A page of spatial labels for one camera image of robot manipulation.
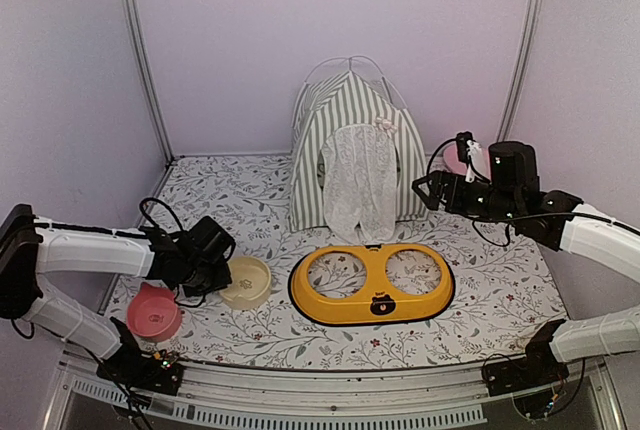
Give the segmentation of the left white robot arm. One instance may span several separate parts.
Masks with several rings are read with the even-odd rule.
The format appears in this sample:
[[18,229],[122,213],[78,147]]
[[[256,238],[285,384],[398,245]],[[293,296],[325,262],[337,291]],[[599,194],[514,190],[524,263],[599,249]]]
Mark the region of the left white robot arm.
[[202,296],[231,283],[234,238],[211,217],[168,232],[158,225],[109,229],[38,217],[15,205],[1,224],[1,316],[40,326],[108,360],[128,384],[148,376],[148,362],[123,324],[101,316],[48,280],[58,272],[117,274],[180,287]]

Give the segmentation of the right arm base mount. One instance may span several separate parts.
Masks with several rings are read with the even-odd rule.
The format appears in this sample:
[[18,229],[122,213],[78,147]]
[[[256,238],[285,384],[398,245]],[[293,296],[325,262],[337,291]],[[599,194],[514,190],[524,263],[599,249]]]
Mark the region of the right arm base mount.
[[494,353],[484,360],[481,377],[489,395],[499,396],[560,382],[569,377],[569,370],[553,356]]

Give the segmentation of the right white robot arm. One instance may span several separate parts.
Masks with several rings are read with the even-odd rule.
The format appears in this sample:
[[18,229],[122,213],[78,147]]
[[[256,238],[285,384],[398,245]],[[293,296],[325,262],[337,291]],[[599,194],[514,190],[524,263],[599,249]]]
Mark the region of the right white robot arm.
[[[443,210],[473,224],[501,224],[544,250],[560,293],[572,304],[578,291],[595,297],[573,317],[551,320],[530,338],[517,377],[537,386],[556,365],[639,349],[639,300],[620,284],[639,286],[639,229],[608,215],[567,191],[541,188],[533,146],[498,141],[487,150],[471,136],[453,140],[466,174],[428,168],[412,183],[431,210]],[[561,277],[560,266],[568,274]],[[586,283],[571,285],[579,267]],[[587,283],[594,287],[587,290]]]

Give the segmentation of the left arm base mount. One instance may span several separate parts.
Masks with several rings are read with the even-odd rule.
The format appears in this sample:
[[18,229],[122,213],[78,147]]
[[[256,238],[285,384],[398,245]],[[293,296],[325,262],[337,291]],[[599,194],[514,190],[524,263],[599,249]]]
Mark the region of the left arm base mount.
[[184,371],[179,363],[165,364],[163,358],[158,360],[121,346],[111,357],[99,361],[97,376],[122,386],[176,396]]

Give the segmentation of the cream pet bowl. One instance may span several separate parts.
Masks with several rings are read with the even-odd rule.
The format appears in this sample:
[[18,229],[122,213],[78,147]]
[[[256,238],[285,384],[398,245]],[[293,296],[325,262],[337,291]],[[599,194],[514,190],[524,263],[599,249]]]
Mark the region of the cream pet bowl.
[[251,256],[239,256],[229,262],[232,283],[219,295],[232,310],[252,310],[264,304],[271,294],[269,266]]

